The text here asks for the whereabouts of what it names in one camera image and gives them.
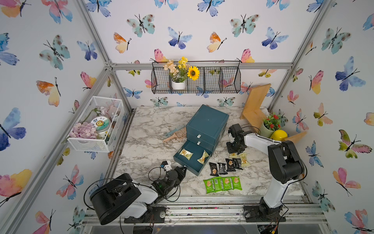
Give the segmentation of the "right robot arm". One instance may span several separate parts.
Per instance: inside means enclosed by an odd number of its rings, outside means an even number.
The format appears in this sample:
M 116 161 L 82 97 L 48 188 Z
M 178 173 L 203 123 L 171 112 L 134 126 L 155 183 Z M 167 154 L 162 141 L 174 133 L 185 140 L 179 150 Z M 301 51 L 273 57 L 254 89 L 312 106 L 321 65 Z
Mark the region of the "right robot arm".
M 267 208 L 281 207 L 288 185 L 298 181 L 305 171 L 294 142 L 276 141 L 254 132 L 245 132 L 239 124 L 230 126 L 228 135 L 230 141 L 227 142 L 227 148 L 230 154 L 240 154 L 252 147 L 268 156 L 272 181 L 262 200 Z

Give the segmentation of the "black cookie packet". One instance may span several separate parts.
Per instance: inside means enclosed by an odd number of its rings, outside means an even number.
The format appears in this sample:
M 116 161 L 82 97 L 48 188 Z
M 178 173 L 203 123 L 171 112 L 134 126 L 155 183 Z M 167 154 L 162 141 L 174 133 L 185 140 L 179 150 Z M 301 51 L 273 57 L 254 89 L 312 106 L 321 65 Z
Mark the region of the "black cookie packet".
M 234 162 L 234 168 L 237 170 L 243 170 L 241 159 L 232 159 Z
M 226 159 L 227 163 L 227 172 L 235 172 L 235 164 L 233 159 Z
M 225 163 L 218 163 L 218 174 L 219 175 L 228 174 L 228 172 L 226 170 L 226 164 Z
M 211 170 L 211 173 L 210 173 L 211 176 L 219 176 L 218 168 L 217 168 L 216 163 L 210 162 L 209 167 L 210 167 L 210 170 Z

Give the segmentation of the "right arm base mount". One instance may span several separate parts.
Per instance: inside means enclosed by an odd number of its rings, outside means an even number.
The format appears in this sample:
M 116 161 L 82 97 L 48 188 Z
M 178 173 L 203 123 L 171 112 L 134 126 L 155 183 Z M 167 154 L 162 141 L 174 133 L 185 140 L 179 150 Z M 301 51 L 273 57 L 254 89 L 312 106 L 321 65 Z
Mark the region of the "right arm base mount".
M 277 208 L 269 208 L 265 203 L 245 206 L 243 216 L 246 222 L 286 222 L 286 218 L 280 214 L 282 205 Z

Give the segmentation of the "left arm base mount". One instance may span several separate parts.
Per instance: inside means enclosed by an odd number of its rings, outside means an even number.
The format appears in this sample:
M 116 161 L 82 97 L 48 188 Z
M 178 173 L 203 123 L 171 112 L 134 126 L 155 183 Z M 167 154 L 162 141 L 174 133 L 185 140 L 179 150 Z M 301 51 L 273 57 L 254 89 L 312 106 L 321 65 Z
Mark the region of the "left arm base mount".
M 130 216 L 129 218 L 124 218 L 124 223 L 126 224 L 138 224 L 138 223 L 149 223 L 158 224 L 164 223 L 166 217 L 166 208 L 163 206 L 147 206 L 146 212 L 139 218 Z

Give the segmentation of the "green cookie packet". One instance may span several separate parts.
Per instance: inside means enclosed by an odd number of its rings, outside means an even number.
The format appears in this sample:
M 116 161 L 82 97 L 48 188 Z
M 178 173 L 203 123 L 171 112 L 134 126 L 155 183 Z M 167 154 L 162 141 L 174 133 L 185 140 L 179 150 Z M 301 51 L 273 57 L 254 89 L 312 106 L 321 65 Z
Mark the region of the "green cookie packet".
M 232 186 L 234 190 L 240 190 L 242 191 L 242 186 L 241 186 L 241 180 L 238 176 L 232 176 Z
M 207 194 L 215 192 L 213 179 L 205 179 L 203 180 L 203 182 L 204 182 Z
M 212 181 L 213 181 L 213 187 L 214 187 L 215 193 L 221 192 L 224 190 L 223 181 L 221 177 L 215 177 L 212 179 Z
M 233 190 L 232 177 L 222 177 L 224 191 Z

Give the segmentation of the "teal bottom drawer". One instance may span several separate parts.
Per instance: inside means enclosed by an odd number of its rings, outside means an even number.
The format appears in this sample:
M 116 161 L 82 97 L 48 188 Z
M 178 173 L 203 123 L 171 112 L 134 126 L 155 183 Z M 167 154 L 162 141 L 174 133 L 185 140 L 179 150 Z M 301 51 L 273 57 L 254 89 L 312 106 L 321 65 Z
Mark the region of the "teal bottom drawer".
M 186 156 L 181 155 L 183 150 L 192 153 L 192 156 L 188 159 Z M 204 153 L 207 153 L 208 157 L 204 159 L 203 163 L 200 163 L 198 160 L 203 156 Z M 211 156 L 212 151 L 202 146 L 199 146 L 190 140 L 187 140 L 183 144 L 183 146 L 177 151 L 177 153 L 173 156 L 173 158 L 181 166 L 187 167 L 187 169 L 191 173 L 193 173 L 196 176 L 199 176 Z

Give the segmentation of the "beige cookie packet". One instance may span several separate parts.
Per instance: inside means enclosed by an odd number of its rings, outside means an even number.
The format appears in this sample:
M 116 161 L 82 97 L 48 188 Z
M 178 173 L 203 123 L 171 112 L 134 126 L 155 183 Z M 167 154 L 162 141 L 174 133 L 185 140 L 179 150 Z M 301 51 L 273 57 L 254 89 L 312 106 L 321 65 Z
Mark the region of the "beige cookie packet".
M 250 166 L 250 163 L 247 160 L 247 153 L 241 153 L 241 154 L 239 154 L 239 158 L 241 160 L 241 167 L 242 168 Z
M 198 158 L 198 162 L 202 165 L 205 164 L 205 160 L 209 158 L 209 153 L 207 151 L 204 151 L 202 156 L 200 158 Z
M 240 156 L 237 153 L 232 153 L 232 154 L 229 155 L 229 158 L 230 159 L 239 159 Z
M 186 149 L 182 149 L 180 151 L 179 155 L 184 156 L 187 160 L 190 160 L 192 158 L 192 156 L 193 156 L 193 153 L 190 152 L 190 151 L 188 151 L 188 150 L 186 150 Z

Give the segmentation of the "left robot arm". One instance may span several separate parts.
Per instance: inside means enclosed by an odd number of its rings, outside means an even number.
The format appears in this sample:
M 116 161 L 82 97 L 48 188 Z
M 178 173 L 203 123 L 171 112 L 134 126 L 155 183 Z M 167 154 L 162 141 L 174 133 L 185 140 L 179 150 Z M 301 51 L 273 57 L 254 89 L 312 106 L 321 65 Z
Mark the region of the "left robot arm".
M 166 208 L 162 201 L 173 202 L 172 196 L 180 196 L 180 184 L 186 176 L 186 167 L 172 169 L 167 162 L 159 167 L 164 177 L 150 185 L 141 184 L 124 173 L 117 178 L 101 178 L 97 189 L 89 195 L 91 209 L 95 211 L 101 225 L 120 218 L 123 223 L 164 223 Z

